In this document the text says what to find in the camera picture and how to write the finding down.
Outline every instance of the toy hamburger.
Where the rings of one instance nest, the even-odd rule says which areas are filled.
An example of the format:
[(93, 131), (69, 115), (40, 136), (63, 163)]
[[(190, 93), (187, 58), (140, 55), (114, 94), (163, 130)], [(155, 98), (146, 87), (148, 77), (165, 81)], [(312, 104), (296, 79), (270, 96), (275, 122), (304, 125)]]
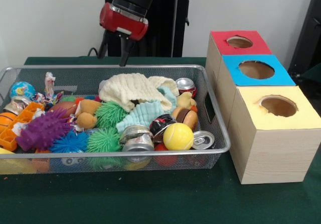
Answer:
[(193, 110), (177, 107), (174, 109), (172, 116), (177, 120), (178, 123), (186, 124), (191, 128), (191, 130), (194, 130), (197, 126), (197, 113)]

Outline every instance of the white wall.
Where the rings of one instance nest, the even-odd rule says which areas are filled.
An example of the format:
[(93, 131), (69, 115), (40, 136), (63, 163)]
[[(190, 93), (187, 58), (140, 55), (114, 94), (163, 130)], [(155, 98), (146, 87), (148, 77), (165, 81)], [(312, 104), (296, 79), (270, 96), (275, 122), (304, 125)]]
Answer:
[[(0, 67), (28, 56), (80, 56), (99, 47), (104, 0), (0, 0)], [(309, 0), (190, 0), (184, 56), (206, 56), (211, 30), (256, 29), (287, 66)]]
[(211, 30), (257, 30), (288, 67), (310, 0), (190, 0), (185, 56), (205, 56)]

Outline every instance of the white cloth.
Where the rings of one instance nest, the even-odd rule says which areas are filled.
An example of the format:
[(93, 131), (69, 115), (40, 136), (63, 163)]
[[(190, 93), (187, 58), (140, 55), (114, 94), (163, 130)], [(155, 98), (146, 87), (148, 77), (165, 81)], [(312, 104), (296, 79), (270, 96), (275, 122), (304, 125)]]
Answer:
[(140, 73), (115, 75), (105, 82), (99, 98), (103, 101), (114, 101), (127, 112), (135, 107), (132, 100), (138, 100), (139, 103), (159, 100), (163, 110), (168, 111), (172, 108), (172, 103), (157, 90), (155, 80), (152, 79), (152, 83)]
[(154, 76), (149, 77), (148, 79), (154, 85), (155, 88), (159, 88), (160, 86), (168, 87), (175, 97), (180, 95), (176, 82), (171, 78)]

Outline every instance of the green spiky ball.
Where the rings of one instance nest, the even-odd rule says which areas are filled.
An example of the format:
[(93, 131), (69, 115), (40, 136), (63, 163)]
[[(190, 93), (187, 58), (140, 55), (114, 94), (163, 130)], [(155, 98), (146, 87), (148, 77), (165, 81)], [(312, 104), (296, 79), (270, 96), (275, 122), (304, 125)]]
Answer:
[[(87, 152), (117, 152), (121, 150), (120, 134), (117, 129), (110, 128), (94, 132), (88, 138)], [(94, 169), (104, 166), (121, 166), (121, 159), (116, 157), (93, 157), (89, 160)]]
[(115, 102), (104, 102), (95, 113), (98, 128), (115, 128), (128, 113)]

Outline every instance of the black cable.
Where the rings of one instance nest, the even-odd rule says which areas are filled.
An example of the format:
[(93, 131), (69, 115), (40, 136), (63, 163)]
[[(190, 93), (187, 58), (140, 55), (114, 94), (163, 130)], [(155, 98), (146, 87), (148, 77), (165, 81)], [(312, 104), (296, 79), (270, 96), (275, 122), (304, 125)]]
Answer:
[(90, 56), (90, 54), (91, 54), (91, 52), (92, 52), (93, 50), (95, 51), (96, 56), (98, 55), (97, 49), (96, 49), (96, 48), (94, 48), (94, 47), (92, 47), (92, 48), (90, 48), (90, 50), (89, 50), (89, 52), (88, 52), (88, 54), (87, 54), (87, 57), (89, 57), (89, 56)]

